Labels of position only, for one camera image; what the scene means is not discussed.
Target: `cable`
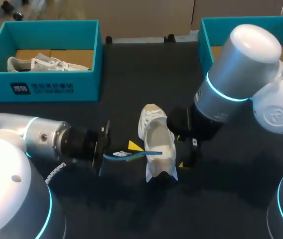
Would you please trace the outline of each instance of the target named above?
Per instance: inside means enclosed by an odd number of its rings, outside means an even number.
[[[112,161],[129,161],[132,159],[136,159],[139,157],[142,157],[144,155],[162,155],[162,152],[155,152],[155,151],[143,151],[143,152],[138,152],[135,154],[130,154],[129,156],[124,156],[124,157],[113,157],[113,156],[108,156],[106,154],[103,154],[103,157],[112,160]]]
[[[53,176],[55,174],[57,174],[59,171],[62,170],[62,168],[66,167],[65,163],[61,163],[60,165],[58,165],[45,179],[46,184],[49,184],[49,182],[51,181],[51,179],[53,178]]]

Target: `cardboard box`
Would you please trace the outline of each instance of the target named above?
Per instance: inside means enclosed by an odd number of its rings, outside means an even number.
[[[45,56],[50,56],[51,49],[19,49],[17,50],[15,57],[20,60],[30,60],[36,57],[39,53]]]
[[[67,63],[86,66],[89,69],[93,66],[94,50],[19,49],[15,57],[20,60],[29,60],[36,57],[39,53]]]
[[[86,66],[91,69],[94,59],[94,50],[52,50],[50,57],[68,63]]]
[[[215,60],[217,60],[218,56],[221,54],[222,46],[212,46],[211,51]],[[280,60],[283,61],[283,46],[282,46],[282,54]]]
[[[231,31],[241,24],[253,24],[264,28],[283,46],[283,16],[203,18],[198,34],[199,59],[203,75],[207,74],[215,61],[213,49],[216,55],[220,54],[220,46],[225,44]]]
[[[18,49],[33,50],[22,56],[28,59],[39,49],[81,49],[87,59],[93,56],[91,70],[7,72],[7,59]],[[102,55],[96,20],[5,22],[0,29],[0,102],[97,101]]]

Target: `logo on box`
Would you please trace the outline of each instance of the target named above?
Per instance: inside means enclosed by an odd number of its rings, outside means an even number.
[[[26,83],[10,83],[11,88],[16,95],[30,95],[31,92]]]

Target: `teal box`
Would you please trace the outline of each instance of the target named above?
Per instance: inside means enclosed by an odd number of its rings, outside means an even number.
[[[209,17],[201,19],[198,36],[199,59],[205,76],[214,63],[211,46],[223,46],[231,31],[241,24],[253,24],[271,32],[283,46],[283,16]]]
[[[7,72],[7,60],[18,49],[93,49],[92,69]],[[102,55],[97,20],[5,22],[0,29],[0,102],[97,101]]]

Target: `white sneaker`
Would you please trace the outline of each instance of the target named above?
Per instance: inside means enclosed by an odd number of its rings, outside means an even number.
[[[19,60],[11,56],[7,60],[7,71],[87,71],[89,68],[81,65],[66,63],[59,59],[39,53],[31,60]]]
[[[175,137],[167,127],[167,116],[157,105],[146,105],[141,111],[138,124],[138,136],[144,141],[145,151],[158,151],[162,155],[147,155],[146,182],[167,172],[176,180]]]

